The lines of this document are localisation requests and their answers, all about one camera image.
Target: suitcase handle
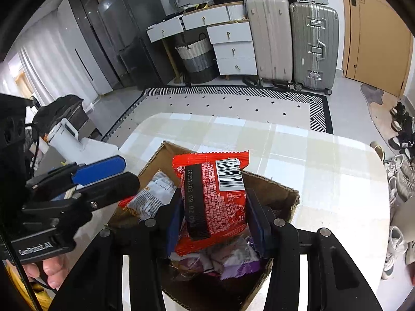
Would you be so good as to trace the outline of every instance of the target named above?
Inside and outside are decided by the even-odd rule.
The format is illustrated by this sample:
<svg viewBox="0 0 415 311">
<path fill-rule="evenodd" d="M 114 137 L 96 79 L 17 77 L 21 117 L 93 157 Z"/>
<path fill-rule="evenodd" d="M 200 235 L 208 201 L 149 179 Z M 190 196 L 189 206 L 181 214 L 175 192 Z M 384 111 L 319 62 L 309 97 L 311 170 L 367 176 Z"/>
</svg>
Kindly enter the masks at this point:
<svg viewBox="0 0 415 311">
<path fill-rule="evenodd" d="M 318 58 L 318 61 L 322 61 L 326 59 L 326 51 L 327 51 L 327 47 L 326 45 L 322 42 L 322 41 L 317 41 L 318 44 L 320 44 L 323 48 L 322 48 L 322 53 L 321 53 L 321 58 Z"/>
</svg>

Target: checkered tablecloth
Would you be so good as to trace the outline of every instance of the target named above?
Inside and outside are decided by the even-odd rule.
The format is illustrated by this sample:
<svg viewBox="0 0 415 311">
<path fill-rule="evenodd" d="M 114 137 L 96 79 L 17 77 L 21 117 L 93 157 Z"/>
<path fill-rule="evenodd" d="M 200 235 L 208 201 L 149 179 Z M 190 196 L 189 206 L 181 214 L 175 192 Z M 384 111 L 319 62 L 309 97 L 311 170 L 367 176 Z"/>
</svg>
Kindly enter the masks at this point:
<svg viewBox="0 0 415 311">
<path fill-rule="evenodd" d="M 389 194 L 372 148 L 283 125 L 161 113 L 143 121 L 120 148 L 127 170 L 138 174 L 164 140 L 197 152 L 249 150 L 247 171 L 299 191 L 293 225 L 329 228 L 376 291 L 388 244 Z M 262 310 L 266 289 L 250 309 Z"/>
</svg>

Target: metal screw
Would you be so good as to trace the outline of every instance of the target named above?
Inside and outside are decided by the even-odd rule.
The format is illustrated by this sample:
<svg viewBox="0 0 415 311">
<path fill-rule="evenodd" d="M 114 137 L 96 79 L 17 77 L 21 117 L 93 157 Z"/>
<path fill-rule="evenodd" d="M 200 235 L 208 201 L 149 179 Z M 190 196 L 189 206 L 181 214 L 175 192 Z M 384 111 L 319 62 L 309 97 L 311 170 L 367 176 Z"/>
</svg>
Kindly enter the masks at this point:
<svg viewBox="0 0 415 311">
<path fill-rule="evenodd" d="M 101 237 L 107 237 L 111 234 L 111 230 L 109 230 L 108 228 L 105 228 L 103 230 L 100 231 L 100 236 Z"/>
<path fill-rule="evenodd" d="M 53 218 L 51 221 L 51 227 L 56 227 L 59 224 L 58 218 Z"/>
<path fill-rule="evenodd" d="M 281 219 L 281 218 L 276 218 L 276 219 L 274 220 L 274 224 L 275 224 L 277 227 L 283 227 L 283 226 L 285 226 L 285 221 L 284 221 L 283 219 Z"/>
<path fill-rule="evenodd" d="M 146 227 L 154 227 L 157 224 L 157 221 L 153 218 L 149 218 L 144 222 L 144 224 L 146 225 Z"/>
<path fill-rule="evenodd" d="M 320 229 L 320 234 L 322 234 L 325 237 L 329 237 L 331 235 L 331 231 L 328 230 L 327 228 L 321 228 Z"/>
</svg>

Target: yellow fabric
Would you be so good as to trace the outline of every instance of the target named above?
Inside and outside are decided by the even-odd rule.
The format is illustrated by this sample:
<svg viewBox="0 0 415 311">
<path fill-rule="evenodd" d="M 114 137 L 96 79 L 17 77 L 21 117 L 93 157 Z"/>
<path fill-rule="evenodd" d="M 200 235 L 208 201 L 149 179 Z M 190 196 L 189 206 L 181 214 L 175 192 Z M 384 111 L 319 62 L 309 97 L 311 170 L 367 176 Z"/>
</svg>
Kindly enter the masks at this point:
<svg viewBox="0 0 415 311">
<path fill-rule="evenodd" d="M 32 301 L 30 300 L 30 297 L 23 285 L 22 280 L 20 279 L 18 274 L 14 272 L 10 264 L 7 265 L 7 272 L 9 273 L 10 279 L 13 281 L 13 284 L 15 285 L 17 291 L 19 291 L 26 303 L 28 303 L 32 307 L 32 309 L 35 310 Z M 33 290 L 35 291 L 37 300 L 39 301 L 43 311 L 47 311 L 49 309 L 49 306 L 51 305 L 52 298 L 49 297 L 46 291 L 44 291 L 39 284 L 34 284 Z"/>
</svg>

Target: doormat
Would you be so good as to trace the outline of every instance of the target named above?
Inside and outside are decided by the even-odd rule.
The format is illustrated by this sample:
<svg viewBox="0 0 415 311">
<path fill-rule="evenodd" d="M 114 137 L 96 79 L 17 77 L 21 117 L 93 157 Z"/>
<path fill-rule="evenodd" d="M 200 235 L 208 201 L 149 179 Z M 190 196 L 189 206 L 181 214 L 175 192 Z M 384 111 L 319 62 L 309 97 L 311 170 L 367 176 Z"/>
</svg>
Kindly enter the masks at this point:
<svg viewBox="0 0 415 311">
<path fill-rule="evenodd" d="M 398 102 L 398 98 L 365 83 L 362 83 L 360 90 L 366 99 L 373 124 L 375 124 L 385 143 L 388 144 L 389 139 L 398 135 L 391 127 L 392 115 L 389 112 Z"/>
<path fill-rule="evenodd" d="M 108 142 L 117 130 L 124 131 L 123 135 L 130 134 L 135 129 L 133 123 L 137 126 L 144 119 L 156 114 L 153 112 L 209 114 L 267 121 L 333 134 L 329 105 L 324 95 L 271 88 L 209 85 L 146 89 L 104 135 L 102 141 Z M 128 122 L 128 130 L 122 130 L 125 121 Z M 109 142 L 116 145 L 120 143 L 114 139 Z"/>
</svg>

